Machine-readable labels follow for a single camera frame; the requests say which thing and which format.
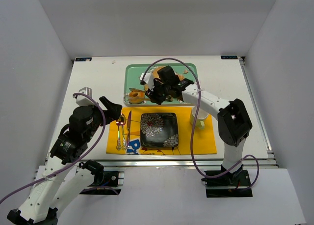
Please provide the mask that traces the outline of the aluminium table frame rail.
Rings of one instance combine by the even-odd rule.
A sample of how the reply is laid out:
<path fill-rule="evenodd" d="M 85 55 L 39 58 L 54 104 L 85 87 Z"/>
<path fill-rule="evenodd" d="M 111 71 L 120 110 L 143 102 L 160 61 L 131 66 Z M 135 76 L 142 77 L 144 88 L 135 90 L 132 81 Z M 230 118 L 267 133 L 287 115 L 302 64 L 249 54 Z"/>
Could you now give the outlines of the aluminium table frame rail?
<path fill-rule="evenodd" d="M 259 166 L 262 169 L 276 169 L 278 164 L 273 154 L 268 154 L 267 159 L 258 159 Z M 127 161 L 98 161 L 105 168 L 127 168 L 127 167 L 153 167 L 153 168 L 165 168 L 165 167 L 186 167 L 194 168 L 192 160 L 127 160 Z M 196 160 L 196 164 L 200 169 L 208 170 L 220 169 L 222 160 Z"/>

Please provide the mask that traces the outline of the left blue corner label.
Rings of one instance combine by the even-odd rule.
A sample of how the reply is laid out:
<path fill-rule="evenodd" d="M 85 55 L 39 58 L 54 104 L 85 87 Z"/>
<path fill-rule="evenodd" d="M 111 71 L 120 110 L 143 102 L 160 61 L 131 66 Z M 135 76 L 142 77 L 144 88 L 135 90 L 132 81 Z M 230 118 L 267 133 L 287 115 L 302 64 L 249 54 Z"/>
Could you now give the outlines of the left blue corner label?
<path fill-rule="evenodd" d="M 92 57 L 77 57 L 75 62 L 89 62 L 92 60 Z"/>

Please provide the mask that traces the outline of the yellow printed placemat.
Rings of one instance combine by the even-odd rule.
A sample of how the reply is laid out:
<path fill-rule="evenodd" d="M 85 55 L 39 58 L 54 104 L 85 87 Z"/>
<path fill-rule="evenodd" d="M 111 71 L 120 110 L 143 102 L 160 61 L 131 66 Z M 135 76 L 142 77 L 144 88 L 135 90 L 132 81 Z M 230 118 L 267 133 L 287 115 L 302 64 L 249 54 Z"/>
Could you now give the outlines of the yellow printed placemat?
<path fill-rule="evenodd" d="M 192 131 L 192 123 L 190 123 L 191 107 L 136 107 L 123 108 L 122 113 L 131 114 L 131 146 L 130 148 L 118 150 L 117 135 L 118 126 L 112 122 L 109 125 L 109 134 L 107 140 L 106 153 L 117 155 L 155 155 L 155 156 L 169 156 L 169 155 L 189 155 L 190 154 L 190 138 Z M 140 117 L 143 113 L 175 113 L 178 122 L 179 131 L 179 145 L 174 148 L 167 147 L 144 147 L 140 143 Z M 196 128 L 193 138 L 193 153 L 195 155 L 216 154 L 216 144 L 212 126 L 211 116 L 204 121 L 205 128 Z"/>

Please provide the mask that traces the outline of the black floral square plate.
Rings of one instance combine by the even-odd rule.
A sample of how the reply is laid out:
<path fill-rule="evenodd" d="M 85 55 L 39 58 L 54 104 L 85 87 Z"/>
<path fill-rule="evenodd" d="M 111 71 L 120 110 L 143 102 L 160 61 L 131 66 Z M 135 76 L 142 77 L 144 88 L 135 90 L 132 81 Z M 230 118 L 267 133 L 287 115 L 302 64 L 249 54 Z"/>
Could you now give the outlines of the black floral square plate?
<path fill-rule="evenodd" d="M 173 112 L 143 113 L 140 119 L 140 142 L 145 148 L 173 148 L 179 145 L 177 116 Z"/>

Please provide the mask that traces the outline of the sugared bundt cake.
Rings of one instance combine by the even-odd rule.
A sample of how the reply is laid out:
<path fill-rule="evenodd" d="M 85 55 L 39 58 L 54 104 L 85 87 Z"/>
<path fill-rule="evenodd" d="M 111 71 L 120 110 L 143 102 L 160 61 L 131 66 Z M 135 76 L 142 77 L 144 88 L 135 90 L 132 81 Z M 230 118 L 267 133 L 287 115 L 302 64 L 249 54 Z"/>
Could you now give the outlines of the sugared bundt cake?
<path fill-rule="evenodd" d="M 186 90 L 186 88 L 189 86 L 189 79 L 185 78 L 184 75 L 178 74 L 177 75 L 179 81 L 175 85 L 175 90 L 177 94 L 177 98 L 179 100 L 183 100 L 182 92 Z"/>

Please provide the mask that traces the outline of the green floral tray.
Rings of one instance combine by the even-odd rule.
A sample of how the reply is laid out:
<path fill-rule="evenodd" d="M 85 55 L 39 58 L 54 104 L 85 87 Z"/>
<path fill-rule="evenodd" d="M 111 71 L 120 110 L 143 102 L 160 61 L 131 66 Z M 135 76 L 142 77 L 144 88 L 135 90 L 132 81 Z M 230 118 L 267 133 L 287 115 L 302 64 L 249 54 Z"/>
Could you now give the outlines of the green floral tray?
<path fill-rule="evenodd" d="M 127 66 L 125 71 L 125 83 L 124 83 L 124 104 L 128 107 L 132 106 L 156 106 L 157 104 L 152 103 L 151 101 L 144 101 L 141 104 L 130 104 L 128 102 L 128 94 L 130 93 L 129 88 L 137 88 L 140 90 L 144 90 L 144 86 L 140 84 L 140 76 L 144 73 L 149 65 L 148 64 L 131 64 Z M 153 69 L 158 66 L 171 66 L 176 74 L 182 74 L 185 78 L 196 81 L 195 77 L 198 75 L 197 68 L 194 64 L 188 63 L 187 66 L 184 66 L 180 63 L 158 63 L 153 65 L 148 73 L 152 73 Z"/>

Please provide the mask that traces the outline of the right blue corner label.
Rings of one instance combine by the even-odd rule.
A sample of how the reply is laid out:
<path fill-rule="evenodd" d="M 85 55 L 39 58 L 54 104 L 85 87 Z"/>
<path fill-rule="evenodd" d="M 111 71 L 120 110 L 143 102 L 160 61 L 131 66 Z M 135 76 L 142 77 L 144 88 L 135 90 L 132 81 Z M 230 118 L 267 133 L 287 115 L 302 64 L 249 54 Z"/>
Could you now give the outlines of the right blue corner label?
<path fill-rule="evenodd" d="M 238 59 L 237 56 L 220 56 L 221 59 Z"/>

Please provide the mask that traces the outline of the orange glazed donut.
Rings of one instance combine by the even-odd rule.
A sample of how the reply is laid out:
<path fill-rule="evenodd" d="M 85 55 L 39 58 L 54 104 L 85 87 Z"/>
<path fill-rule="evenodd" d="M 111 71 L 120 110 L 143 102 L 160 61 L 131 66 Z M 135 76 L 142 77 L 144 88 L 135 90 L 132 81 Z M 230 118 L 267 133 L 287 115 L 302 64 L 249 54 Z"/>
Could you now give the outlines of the orange glazed donut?
<path fill-rule="evenodd" d="M 145 93 L 143 91 L 132 91 L 128 95 L 128 102 L 130 104 L 141 104 L 145 99 Z"/>

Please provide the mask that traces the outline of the iridescent fork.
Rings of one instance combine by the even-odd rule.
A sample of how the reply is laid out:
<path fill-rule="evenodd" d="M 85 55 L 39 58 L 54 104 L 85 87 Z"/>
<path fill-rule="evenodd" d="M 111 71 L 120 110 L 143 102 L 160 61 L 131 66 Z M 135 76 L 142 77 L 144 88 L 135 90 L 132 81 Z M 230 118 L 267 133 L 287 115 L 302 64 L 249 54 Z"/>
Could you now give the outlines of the iridescent fork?
<path fill-rule="evenodd" d="M 119 151 L 122 149 L 121 146 L 121 138 L 120 138 L 120 126 L 121 126 L 121 116 L 116 120 L 116 125 L 117 125 L 117 145 L 116 149 Z"/>

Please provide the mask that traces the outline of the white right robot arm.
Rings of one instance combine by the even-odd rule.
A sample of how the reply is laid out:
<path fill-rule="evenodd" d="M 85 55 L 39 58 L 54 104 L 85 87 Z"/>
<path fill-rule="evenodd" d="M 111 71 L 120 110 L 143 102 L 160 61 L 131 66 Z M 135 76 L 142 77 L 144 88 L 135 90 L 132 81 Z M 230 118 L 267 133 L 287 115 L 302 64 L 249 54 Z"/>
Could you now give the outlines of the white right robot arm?
<path fill-rule="evenodd" d="M 152 103 L 161 105 L 168 96 L 195 105 L 218 122 L 218 133 L 224 142 L 224 158 L 221 173 L 235 176 L 243 169 L 242 154 L 246 138 L 253 125 L 244 103 L 217 97 L 203 89 L 197 81 L 180 80 L 170 66 L 158 71 L 158 77 L 144 72 L 140 83 L 147 85 L 146 96 Z"/>

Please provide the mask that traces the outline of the iridescent knife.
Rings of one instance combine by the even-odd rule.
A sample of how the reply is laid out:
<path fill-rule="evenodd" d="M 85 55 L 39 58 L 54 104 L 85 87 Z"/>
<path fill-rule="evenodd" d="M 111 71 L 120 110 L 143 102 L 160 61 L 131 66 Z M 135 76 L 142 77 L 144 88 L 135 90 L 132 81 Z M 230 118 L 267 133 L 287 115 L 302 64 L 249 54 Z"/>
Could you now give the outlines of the iridescent knife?
<path fill-rule="evenodd" d="M 129 112 L 128 114 L 128 119 L 127 119 L 127 148 L 130 147 L 130 135 L 131 135 L 131 114 L 132 111 Z"/>

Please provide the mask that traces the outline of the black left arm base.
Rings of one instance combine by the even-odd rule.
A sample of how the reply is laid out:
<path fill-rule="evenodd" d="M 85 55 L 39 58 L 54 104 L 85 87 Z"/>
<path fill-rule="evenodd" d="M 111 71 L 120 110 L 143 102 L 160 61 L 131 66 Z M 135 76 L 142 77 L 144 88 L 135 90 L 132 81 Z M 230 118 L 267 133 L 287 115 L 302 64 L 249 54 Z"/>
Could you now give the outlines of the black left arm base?
<path fill-rule="evenodd" d="M 114 195 L 120 194 L 122 186 L 124 184 L 124 172 L 123 171 L 107 171 L 105 170 L 100 176 L 98 176 L 94 182 L 84 189 L 81 195 Z"/>

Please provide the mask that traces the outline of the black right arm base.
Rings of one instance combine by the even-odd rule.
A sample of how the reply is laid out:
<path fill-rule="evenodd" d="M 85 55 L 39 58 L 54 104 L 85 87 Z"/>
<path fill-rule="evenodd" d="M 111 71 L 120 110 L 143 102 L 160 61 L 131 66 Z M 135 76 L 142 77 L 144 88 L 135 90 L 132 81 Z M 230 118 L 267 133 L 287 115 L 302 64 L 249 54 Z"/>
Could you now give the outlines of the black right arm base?
<path fill-rule="evenodd" d="M 243 170 L 235 179 L 230 179 L 227 175 L 219 178 L 202 178 L 205 185 L 207 198 L 236 198 L 252 197 L 252 189 L 246 189 L 251 185 L 251 180 L 247 170 Z"/>

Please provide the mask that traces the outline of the metal tongs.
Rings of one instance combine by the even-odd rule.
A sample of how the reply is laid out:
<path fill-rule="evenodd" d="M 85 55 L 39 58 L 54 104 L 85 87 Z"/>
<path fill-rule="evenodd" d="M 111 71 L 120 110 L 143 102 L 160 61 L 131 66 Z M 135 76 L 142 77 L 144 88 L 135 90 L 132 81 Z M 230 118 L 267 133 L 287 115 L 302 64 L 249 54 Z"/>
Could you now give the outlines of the metal tongs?
<path fill-rule="evenodd" d="M 130 93 L 128 94 L 128 100 L 131 104 L 141 104 L 144 101 L 150 101 L 145 95 L 145 91 L 137 88 L 129 88 Z"/>

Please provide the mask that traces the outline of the pale yellow mug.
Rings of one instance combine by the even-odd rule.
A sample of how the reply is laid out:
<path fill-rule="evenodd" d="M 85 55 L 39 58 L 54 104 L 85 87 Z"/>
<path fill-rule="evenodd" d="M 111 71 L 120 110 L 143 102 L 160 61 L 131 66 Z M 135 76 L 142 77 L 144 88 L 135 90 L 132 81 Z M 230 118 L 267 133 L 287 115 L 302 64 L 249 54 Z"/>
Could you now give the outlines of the pale yellow mug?
<path fill-rule="evenodd" d="M 207 120 L 209 114 L 202 109 L 199 109 L 198 114 L 196 114 L 196 111 L 197 111 L 197 107 L 194 106 L 190 114 L 190 124 L 193 125 L 194 120 L 196 119 L 195 126 L 199 129 L 204 129 L 205 121 Z"/>

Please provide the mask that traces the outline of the pale glazed bagel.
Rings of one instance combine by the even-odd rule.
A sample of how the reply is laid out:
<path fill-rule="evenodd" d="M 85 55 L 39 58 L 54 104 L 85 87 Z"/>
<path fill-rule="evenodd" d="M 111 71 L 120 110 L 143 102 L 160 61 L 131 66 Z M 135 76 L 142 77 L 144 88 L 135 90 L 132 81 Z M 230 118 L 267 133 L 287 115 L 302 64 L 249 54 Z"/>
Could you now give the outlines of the pale glazed bagel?
<path fill-rule="evenodd" d="M 158 71 L 160 69 L 162 69 L 164 66 L 158 66 L 158 67 L 155 67 L 152 71 L 152 75 L 154 78 L 158 78 L 159 79 L 159 74 L 158 74 Z"/>

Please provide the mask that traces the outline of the blue corner label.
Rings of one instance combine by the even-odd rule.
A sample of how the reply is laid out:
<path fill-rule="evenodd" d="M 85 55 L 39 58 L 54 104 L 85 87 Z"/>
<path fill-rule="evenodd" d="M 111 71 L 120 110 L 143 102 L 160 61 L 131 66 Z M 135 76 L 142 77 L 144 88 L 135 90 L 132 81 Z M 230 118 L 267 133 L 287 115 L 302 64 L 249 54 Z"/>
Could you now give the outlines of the blue corner label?
<path fill-rule="evenodd" d="M 92 60 L 92 57 L 77 57 L 75 62 L 89 62 Z"/>
<path fill-rule="evenodd" d="M 220 56 L 221 59 L 238 59 L 237 56 Z"/>

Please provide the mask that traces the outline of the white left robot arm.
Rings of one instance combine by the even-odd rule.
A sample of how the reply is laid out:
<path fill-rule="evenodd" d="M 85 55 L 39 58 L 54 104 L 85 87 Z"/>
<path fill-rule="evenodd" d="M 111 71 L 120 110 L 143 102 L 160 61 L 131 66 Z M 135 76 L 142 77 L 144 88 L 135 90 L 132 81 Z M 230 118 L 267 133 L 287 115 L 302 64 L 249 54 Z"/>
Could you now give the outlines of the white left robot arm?
<path fill-rule="evenodd" d="M 102 184 L 103 165 L 93 160 L 81 163 L 76 175 L 65 186 L 62 185 L 75 164 L 91 151 L 88 143 L 98 128 L 105 128 L 117 120 L 122 110 L 121 105 L 104 96 L 99 98 L 104 110 L 86 94 L 76 93 L 74 97 L 78 107 L 60 130 L 42 177 L 30 184 L 33 188 L 26 201 L 7 215 L 15 225 L 55 225 L 64 209 L 81 192 L 108 188 Z"/>

